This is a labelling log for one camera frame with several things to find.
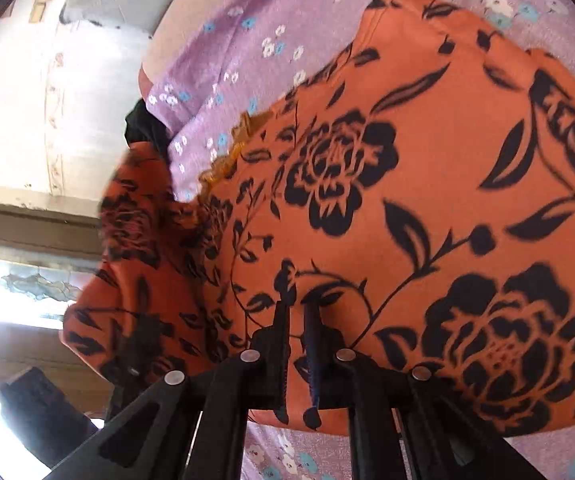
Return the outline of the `orange black floral garment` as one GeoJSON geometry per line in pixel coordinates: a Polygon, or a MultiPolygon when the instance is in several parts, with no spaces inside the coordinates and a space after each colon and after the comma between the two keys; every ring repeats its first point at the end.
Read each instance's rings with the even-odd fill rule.
{"type": "Polygon", "coordinates": [[[575,78],[440,0],[372,0],[355,39],[244,116],[196,200],[150,143],[101,204],[99,271],[61,338],[113,384],[196,375],[289,311],[286,407],[309,398],[304,315],[429,367],[507,437],[575,425],[575,78]]]}

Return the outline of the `black cloth on bed edge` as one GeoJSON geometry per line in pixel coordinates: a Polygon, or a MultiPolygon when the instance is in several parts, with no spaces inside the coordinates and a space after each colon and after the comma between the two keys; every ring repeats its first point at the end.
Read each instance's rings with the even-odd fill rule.
{"type": "Polygon", "coordinates": [[[169,164],[169,136],[165,125],[146,108],[146,102],[140,99],[125,117],[124,138],[128,145],[137,142],[150,143],[158,155],[169,164]]]}

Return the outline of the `purple floral bed sheet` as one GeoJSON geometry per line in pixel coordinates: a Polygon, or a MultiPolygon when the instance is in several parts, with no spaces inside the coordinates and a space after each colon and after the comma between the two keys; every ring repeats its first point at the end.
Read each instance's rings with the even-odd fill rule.
{"type": "MultiPolygon", "coordinates": [[[[228,47],[191,44],[170,66],[152,112],[173,136],[170,172],[179,200],[199,193],[199,176],[233,151],[244,116],[265,113],[316,75],[356,37],[372,0],[251,0],[228,47]]],[[[571,0],[440,0],[481,18],[523,50],[554,56],[575,78],[571,0]]],[[[548,478],[575,479],[575,425],[508,437],[548,478]]]]}

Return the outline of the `pink mattress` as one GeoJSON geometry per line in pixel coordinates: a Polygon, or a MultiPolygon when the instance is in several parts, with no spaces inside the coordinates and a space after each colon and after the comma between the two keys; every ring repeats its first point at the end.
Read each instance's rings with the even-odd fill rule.
{"type": "Polygon", "coordinates": [[[169,4],[150,46],[143,55],[139,88],[146,109],[157,112],[163,105],[158,95],[164,91],[163,78],[189,44],[201,47],[228,47],[245,18],[251,0],[173,0],[169,4]]]}

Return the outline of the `brown wooden window frame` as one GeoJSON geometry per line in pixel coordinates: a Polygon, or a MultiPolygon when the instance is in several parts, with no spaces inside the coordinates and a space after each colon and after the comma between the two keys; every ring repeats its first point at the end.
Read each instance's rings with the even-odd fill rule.
{"type": "Polygon", "coordinates": [[[0,204],[0,247],[98,260],[102,254],[96,218],[0,204]]]}

